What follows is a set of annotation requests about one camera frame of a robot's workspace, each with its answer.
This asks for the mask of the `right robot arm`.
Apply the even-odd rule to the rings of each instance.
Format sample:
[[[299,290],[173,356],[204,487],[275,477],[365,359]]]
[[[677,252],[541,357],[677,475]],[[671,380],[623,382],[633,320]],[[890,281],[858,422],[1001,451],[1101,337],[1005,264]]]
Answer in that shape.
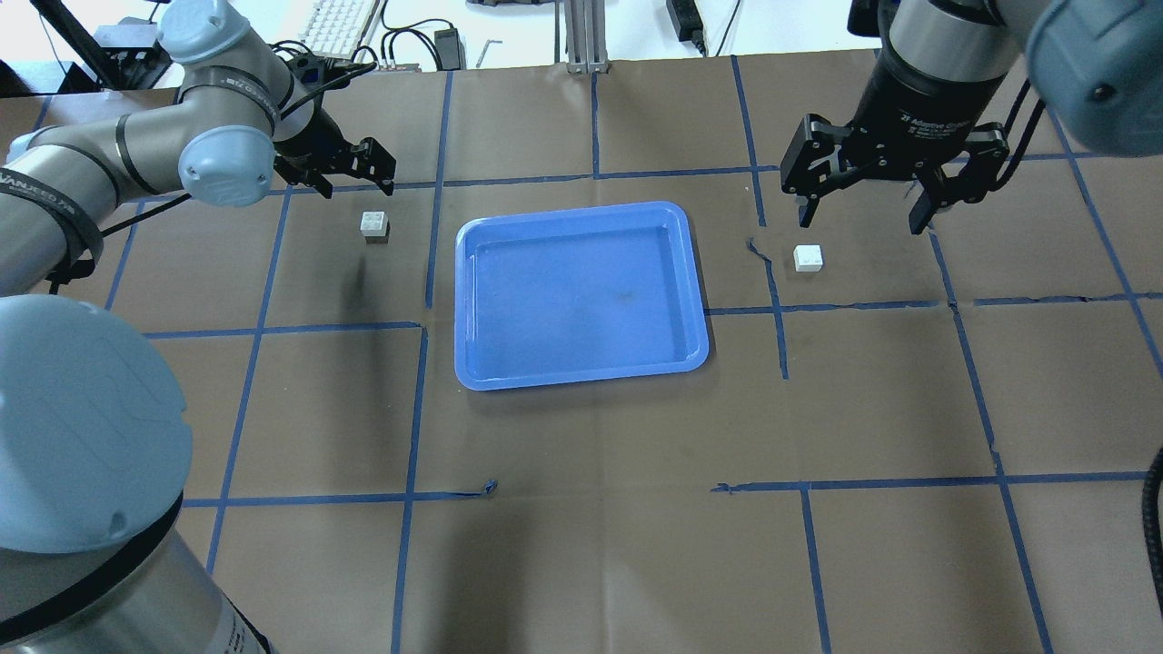
[[[854,1],[848,29],[880,40],[846,125],[802,116],[782,191],[809,227],[859,182],[915,182],[909,232],[1015,175],[1053,111],[1090,152],[1160,154],[1158,1]]]

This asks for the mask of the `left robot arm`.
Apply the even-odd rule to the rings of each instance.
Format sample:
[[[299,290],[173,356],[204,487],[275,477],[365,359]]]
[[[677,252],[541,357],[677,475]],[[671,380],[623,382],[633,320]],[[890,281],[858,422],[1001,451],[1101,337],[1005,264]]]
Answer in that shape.
[[[140,330],[34,292],[92,273],[122,204],[217,207],[274,178],[331,197],[333,175],[393,192],[395,159],[347,141],[291,64],[227,1],[174,1],[159,45],[171,106],[49,125],[3,164],[3,652],[271,653],[177,529],[193,457],[186,401]]]

